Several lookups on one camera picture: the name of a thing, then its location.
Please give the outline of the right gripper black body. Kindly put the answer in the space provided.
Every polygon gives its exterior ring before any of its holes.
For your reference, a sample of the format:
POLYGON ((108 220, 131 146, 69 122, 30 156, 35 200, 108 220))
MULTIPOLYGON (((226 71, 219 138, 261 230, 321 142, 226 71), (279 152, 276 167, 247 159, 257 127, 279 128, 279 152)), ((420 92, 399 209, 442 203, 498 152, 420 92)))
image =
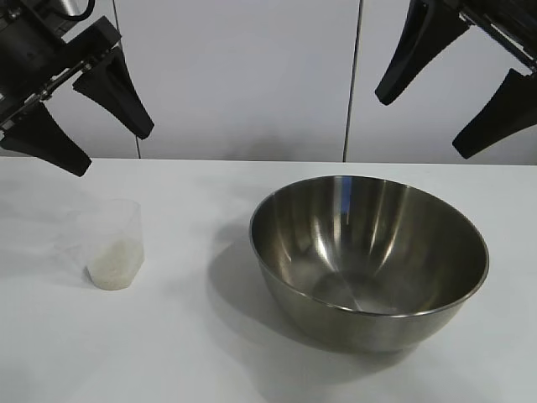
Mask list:
POLYGON ((460 1, 462 15, 531 70, 536 69, 536 1, 460 1))

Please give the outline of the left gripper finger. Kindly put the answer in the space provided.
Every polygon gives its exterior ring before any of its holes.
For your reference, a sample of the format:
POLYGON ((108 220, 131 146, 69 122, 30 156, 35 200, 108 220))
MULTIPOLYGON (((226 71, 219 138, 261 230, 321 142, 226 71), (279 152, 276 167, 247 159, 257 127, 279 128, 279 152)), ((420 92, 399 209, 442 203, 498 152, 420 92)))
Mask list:
POLYGON ((56 123, 43 103, 20 115, 1 139, 6 150, 30 155, 83 176, 91 165, 90 157, 56 123))
POLYGON ((146 139, 151 134, 154 122, 134 88, 121 49, 111 49, 72 86, 106 109, 138 139, 146 139))

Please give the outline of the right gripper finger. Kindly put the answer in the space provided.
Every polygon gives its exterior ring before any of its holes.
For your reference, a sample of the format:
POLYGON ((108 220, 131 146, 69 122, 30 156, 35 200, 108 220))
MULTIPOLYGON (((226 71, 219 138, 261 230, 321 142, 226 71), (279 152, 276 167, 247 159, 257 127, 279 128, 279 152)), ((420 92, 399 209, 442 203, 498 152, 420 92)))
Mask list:
POLYGON ((536 124, 536 73, 510 69, 483 109, 454 138, 452 145, 464 159, 536 124))
POLYGON ((469 30, 460 17, 460 1, 411 0, 388 68, 375 95, 389 105, 448 45, 469 30))

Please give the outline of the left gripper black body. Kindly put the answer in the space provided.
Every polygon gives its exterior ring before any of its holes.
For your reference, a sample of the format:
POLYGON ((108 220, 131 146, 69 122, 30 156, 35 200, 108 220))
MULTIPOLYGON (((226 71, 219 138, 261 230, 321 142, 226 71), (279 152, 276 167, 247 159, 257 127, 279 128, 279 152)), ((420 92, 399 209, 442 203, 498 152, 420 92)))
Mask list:
POLYGON ((73 39, 65 35, 91 17, 90 1, 80 10, 73 1, 3 1, 1 3, 1 128, 37 103, 45 103, 75 74, 90 70, 121 35, 100 17, 73 39))

